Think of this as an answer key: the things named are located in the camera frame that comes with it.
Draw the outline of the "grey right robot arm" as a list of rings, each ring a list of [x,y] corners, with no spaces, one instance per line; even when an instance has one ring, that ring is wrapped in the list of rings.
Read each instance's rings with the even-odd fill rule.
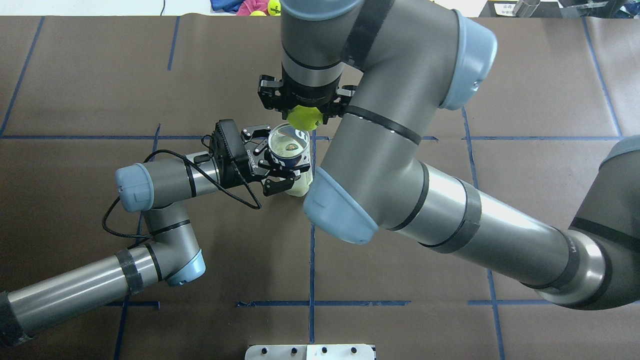
[[[438,109],[465,105],[498,50],[491,30],[416,0],[282,0],[282,79],[266,109],[342,118],[303,209],[354,244],[380,229],[503,274],[547,301],[603,310],[639,300],[639,137],[601,162],[561,230],[415,158]]]

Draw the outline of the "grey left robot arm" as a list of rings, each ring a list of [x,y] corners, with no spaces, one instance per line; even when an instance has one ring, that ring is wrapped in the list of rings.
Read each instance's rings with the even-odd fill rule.
[[[117,299],[165,281],[176,287],[204,274],[206,265],[185,200],[219,192],[253,210],[261,209],[251,183],[265,196],[310,187],[313,166],[307,131],[288,123],[238,129],[220,120],[201,137],[202,152],[182,155],[166,149],[115,172],[126,212],[140,213],[148,234],[108,233],[134,244],[114,255],[16,291],[1,293],[1,346],[17,347],[36,334]]]

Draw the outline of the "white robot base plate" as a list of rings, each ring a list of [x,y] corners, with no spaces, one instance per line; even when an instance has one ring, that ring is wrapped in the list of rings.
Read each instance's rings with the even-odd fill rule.
[[[245,360],[376,360],[374,345],[347,344],[256,344]]]

